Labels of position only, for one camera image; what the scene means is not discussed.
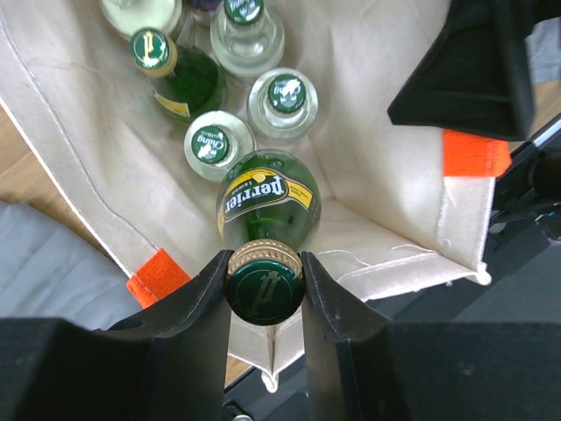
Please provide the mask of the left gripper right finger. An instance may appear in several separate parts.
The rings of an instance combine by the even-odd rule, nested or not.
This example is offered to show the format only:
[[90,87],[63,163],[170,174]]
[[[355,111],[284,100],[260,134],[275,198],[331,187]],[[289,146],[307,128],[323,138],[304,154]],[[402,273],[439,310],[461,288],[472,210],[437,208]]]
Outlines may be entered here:
[[559,325],[395,323],[302,263],[312,419],[559,419]]

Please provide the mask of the beige canvas tote bag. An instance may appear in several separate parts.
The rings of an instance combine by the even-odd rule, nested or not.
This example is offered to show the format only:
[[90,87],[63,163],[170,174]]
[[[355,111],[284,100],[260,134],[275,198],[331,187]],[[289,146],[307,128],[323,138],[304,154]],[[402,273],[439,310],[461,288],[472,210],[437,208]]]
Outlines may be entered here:
[[[362,300],[466,277],[487,285],[483,246],[500,141],[395,125],[387,109],[444,27],[447,1],[223,1],[197,45],[273,15],[284,66],[319,100],[287,150],[316,178],[323,212],[311,249]],[[223,242],[217,186],[183,152],[184,127],[96,1],[1,4],[1,103],[54,184],[133,276],[158,251],[194,275]]]

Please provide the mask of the clear bottle back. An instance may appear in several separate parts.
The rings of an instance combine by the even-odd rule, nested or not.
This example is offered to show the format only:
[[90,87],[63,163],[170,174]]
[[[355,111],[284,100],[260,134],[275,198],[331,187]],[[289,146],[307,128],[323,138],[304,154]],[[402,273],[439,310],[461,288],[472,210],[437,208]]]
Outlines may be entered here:
[[127,40],[144,27],[158,29],[172,39],[177,39],[184,25],[182,1],[101,0],[98,3],[108,23]]

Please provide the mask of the clear bottle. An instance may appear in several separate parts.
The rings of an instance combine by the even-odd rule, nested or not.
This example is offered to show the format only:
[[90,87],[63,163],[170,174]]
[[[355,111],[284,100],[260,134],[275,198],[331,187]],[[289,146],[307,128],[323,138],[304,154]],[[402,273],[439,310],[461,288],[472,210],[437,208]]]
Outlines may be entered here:
[[318,112],[312,81],[292,68],[275,68],[252,85],[246,102],[247,117],[263,138],[289,143],[305,137]]
[[241,78],[277,68],[285,51],[281,14],[262,0],[224,0],[211,21],[210,40],[221,66]]
[[144,27],[158,29],[172,39],[177,39],[184,25],[182,1],[101,0],[98,3],[108,23],[127,40]]
[[225,111],[210,111],[196,118],[184,138],[189,166],[202,178],[220,183],[245,155],[257,149],[251,127]]

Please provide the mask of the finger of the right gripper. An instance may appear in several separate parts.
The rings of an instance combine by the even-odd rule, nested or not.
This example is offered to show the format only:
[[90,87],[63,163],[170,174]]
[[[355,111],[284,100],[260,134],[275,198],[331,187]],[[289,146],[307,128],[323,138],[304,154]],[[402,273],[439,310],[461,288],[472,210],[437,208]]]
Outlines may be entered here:
[[524,141],[534,114],[525,39],[531,1],[453,1],[441,32],[387,112],[396,125]]

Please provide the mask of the right grey shorts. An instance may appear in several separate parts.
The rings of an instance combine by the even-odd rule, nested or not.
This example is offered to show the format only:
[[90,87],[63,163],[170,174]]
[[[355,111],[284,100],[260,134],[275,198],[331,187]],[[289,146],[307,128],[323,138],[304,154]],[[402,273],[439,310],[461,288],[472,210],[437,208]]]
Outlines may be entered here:
[[525,39],[530,79],[533,85],[560,78],[560,18],[544,20],[535,25]]

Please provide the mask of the left grey cloth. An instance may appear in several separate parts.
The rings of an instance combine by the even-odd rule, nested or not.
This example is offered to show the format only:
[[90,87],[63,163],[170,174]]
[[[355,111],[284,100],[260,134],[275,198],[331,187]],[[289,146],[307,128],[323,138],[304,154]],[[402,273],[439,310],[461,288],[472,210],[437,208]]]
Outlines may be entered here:
[[1,203],[1,317],[108,329],[139,311],[120,267],[25,203]]

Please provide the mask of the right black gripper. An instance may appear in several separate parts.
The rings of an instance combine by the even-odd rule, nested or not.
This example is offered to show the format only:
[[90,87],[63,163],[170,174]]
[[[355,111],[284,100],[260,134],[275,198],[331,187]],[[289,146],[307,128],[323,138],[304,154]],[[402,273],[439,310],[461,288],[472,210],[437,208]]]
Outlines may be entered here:
[[560,314],[560,116],[515,150],[497,182],[483,316]]

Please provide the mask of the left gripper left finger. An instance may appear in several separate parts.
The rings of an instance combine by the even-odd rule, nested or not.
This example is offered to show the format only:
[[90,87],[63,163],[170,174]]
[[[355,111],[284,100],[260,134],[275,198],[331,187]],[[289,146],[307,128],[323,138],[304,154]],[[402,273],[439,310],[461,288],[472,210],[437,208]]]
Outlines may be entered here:
[[60,318],[3,319],[2,419],[220,419],[230,256],[218,253],[190,282],[109,330]]

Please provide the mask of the green perrier bottle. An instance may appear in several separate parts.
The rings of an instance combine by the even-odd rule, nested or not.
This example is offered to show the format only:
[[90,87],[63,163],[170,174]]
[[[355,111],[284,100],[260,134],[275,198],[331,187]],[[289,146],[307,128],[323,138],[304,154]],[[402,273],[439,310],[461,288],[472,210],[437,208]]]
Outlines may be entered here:
[[136,31],[129,43],[135,66],[150,79],[156,102],[170,116],[192,122],[222,106],[222,68],[195,46],[176,44],[152,27]]
[[224,283],[232,310],[253,325],[284,322],[302,302],[299,253],[320,224],[314,176],[292,154],[260,149],[227,172],[216,210],[219,233],[234,252]]

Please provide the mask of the red soda can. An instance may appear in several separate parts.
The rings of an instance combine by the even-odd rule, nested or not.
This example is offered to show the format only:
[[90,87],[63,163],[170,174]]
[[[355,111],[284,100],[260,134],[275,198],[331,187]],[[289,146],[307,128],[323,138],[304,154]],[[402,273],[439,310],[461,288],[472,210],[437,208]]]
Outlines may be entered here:
[[210,27],[211,20],[221,0],[186,0],[185,3],[192,12],[195,21],[205,27]]

